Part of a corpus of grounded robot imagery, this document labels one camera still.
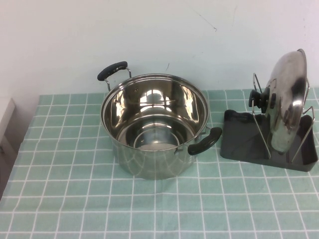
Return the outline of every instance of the table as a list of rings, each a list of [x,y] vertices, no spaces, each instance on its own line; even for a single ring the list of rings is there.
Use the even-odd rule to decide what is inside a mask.
[[[204,93],[208,126],[248,110],[249,90]],[[134,178],[100,123],[104,96],[40,97],[0,202],[0,239],[319,238],[318,164],[304,173],[232,161],[219,140],[178,177]],[[318,96],[307,100],[316,112]]]

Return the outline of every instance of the lid holder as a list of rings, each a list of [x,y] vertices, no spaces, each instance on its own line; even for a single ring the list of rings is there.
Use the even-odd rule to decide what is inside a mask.
[[[256,79],[256,81],[257,81],[257,84],[258,84],[260,93],[261,93],[261,95],[262,95],[264,92],[262,92],[261,87],[260,87],[260,84],[259,84],[259,81],[258,81],[258,78],[257,78],[257,75],[254,73],[254,74],[253,74],[253,84],[254,84],[254,88],[255,88],[255,93],[258,93],[258,92],[257,92],[257,88],[256,88],[256,84],[255,84],[255,79]],[[310,89],[310,85],[309,85],[308,78],[307,78],[306,80],[307,80],[307,91],[306,91],[306,94],[305,94],[305,98],[304,98],[304,102],[303,102],[303,107],[304,107],[304,105],[305,105],[305,103],[306,103],[307,96],[308,96],[308,92],[309,92],[309,89]],[[249,106],[252,108],[252,115],[253,115],[253,117],[254,117],[254,120],[255,120],[256,126],[257,126],[257,128],[258,128],[258,131],[259,131],[259,133],[260,133],[260,136],[262,137],[263,142],[264,142],[264,145],[265,145],[265,147],[266,147],[266,149],[267,149],[268,159],[270,159],[270,158],[271,158],[271,153],[270,153],[269,147],[268,147],[268,145],[267,145],[267,143],[266,143],[266,140],[265,140],[265,138],[264,138],[264,136],[263,136],[263,134],[262,134],[262,132],[261,132],[261,130],[260,130],[260,127],[259,127],[259,125],[258,125],[258,123],[257,123],[256,115],[255,115],[255,110],[254,110],[255,106],[258,106],[258,108],[260,108],[260,107],[259,107],[259,104],[258,104],[258,103],[255,104],[254,99],[255,99],[256,97],[252,97],[252,95],[253,95],[252,93],[251,93],[250,99],[249,99]],[[296,151],[296,153],[295,153],[293,159],[292,159],[289,163],[293,163],[293,161],[294,161],[295,158],[296,158],[296,155],[298,154],[298,152],[300,151],[302,145],[304,144],[304,142],[305,142],[305,140],[306,140],[306,138],[307,138],[307,136],[308,136],[310,130],[313,128],[313,125],[314,125],[314,122],[315,122],[315,112],[314,112],[313,106],[310,106],[306,111],[305,111],[304,108],[303,108],[303,115],[306,114],[310,109],[312,110],[312,113],[313,113],[313,121],[312,121],[312,124],[311,124],[311,126],[309,127],[309,129],[307,130],[307,133],[305,134],[303,140],[301,141],[301,144],[299,145],[299,147],[298,147],[298,149],[297,149],[297,151]]]

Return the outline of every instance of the white wall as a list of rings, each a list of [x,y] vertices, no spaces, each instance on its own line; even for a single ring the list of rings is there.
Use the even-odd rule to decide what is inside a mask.
[[[265,85],[283,54],[303,48],[319,86],[318,12],[318,0],[0,0],[0,95],[17,106],[8,137],[21,142],[39,94],[104,92],[97,74],[123,60],[134,76],[239,89],[253,72]]]

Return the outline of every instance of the lid knob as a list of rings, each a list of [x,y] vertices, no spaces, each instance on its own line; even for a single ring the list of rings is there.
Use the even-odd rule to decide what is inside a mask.
[[[267,87],[263,93],[259,93],[258,91],[252,90],[250,92],[248,106],[249,107],[257,106],[258,108],[261,109],[261,113],[263,114],[266,113],[268,101],[269,101],[269,94],[270,94],[269,87]],[[271,99],[272,107],[275,106],[274,102],[276,101],[276,95],[274,96],[274,98],[275,100],[273,101],[273,96],[272,96],[272,99]]]

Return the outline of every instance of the black tray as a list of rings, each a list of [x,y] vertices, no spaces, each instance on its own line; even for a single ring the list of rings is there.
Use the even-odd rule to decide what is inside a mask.
[[[256,115],[256,120],[264,138],[267,139],[270,131],[269,120],[264,115]],[[220,155],[233,160],[308,172],[318,161],[313,130],[310,130],[296,158],[292,163],[291,161],[312,125],[312,120],[310,116],[301,117],[297,135],[288,152],[281,155],[269,148],[271,157],[268,159],[267,149],[253,115],[226,110]]]

